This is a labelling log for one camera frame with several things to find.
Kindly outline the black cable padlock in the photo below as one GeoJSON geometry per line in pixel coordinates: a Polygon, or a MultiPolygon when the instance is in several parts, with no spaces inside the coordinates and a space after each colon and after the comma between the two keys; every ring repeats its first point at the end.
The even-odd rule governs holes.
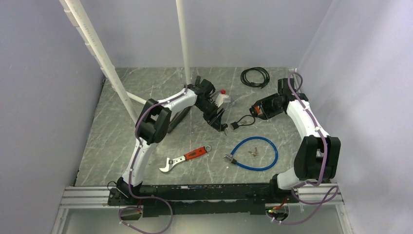
{"type": "Polygon", "coordinates": [[[230,127],[231,127],[232,130],[236,130],[240,127],[251,126],[255,123],[255,121],[256,121],[256,118],[253,117],[252,115],[244,115],[238,121],[232,122],[230,124],[230,127]],[[245,121],[245,120],[249,120],[249,124],[243,125],[243,121],[245,121]]]}

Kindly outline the silver lock keys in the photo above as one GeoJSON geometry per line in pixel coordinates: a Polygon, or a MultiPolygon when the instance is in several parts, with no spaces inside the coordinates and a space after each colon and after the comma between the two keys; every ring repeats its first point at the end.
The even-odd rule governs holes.
{"type": "Polygon", "coordinates": [[[258,155],[259,155],[259,152],[258,152],[257,147],[255,147],[253,151],[248,151],[248,152],[249,152],[252,156],[258,156],[258,155]]]}

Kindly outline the orange black padlock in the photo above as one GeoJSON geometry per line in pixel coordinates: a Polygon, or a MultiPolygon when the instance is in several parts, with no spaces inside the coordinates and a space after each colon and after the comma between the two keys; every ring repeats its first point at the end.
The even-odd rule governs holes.
{"type": "Polygon", "coordinates": [[[249,108],[250,114],[253,117],[258,117],[261,113],[261,108],[259,105],[253,105],[249,108]]]}

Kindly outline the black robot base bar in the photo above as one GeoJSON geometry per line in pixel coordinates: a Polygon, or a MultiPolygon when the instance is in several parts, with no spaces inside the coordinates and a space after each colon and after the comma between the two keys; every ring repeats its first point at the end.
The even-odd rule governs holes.
{"type": "Polygon", "coordinates": [[[142,185],[135,197],[123,188],[111,188],[109,206],[142,206],[143,217],[248,213],[263,215],[267,209],[297,203],[290,190],[281,190],[274,180],[267,183],[142,185]]]}

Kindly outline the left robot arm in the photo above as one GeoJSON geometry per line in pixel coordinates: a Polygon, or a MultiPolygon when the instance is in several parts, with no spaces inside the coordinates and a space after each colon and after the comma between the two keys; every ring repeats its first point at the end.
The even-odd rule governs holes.
{"type": "Polygon", "coordinates": [[[135,125],[136,144],[130,162],[116,183],[121,199],[129,205],[139,200],[139,190],[149,157],[167,135],[173,115],[195,106],[203,113],[203,118],[210,127],[223,132],[227,124],[222,123],[225,111],[222,105],[228,98],[223,90],[215,89],[209,80],[204,79],[199,84],[185,85],[180,92],[166,99],[148,99],[135,125]]]}

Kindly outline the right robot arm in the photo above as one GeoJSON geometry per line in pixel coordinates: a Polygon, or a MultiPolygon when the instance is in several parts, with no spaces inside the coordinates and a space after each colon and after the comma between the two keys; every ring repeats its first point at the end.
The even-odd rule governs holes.
{"type": "Polygon", "coordinates": [[[341,142],[323,129],[310,108],[307,96],[295,88],[293,78],[279,79],[277,88],[277,93],[256,101],[250,113],[263,120],[285,113],[301,137],[292,168],[278,174],[277,184],[268,189],[269,198],[281,202],[289,189],[306,183],[320,185],[324,180],[334,178],[341,142]]]}

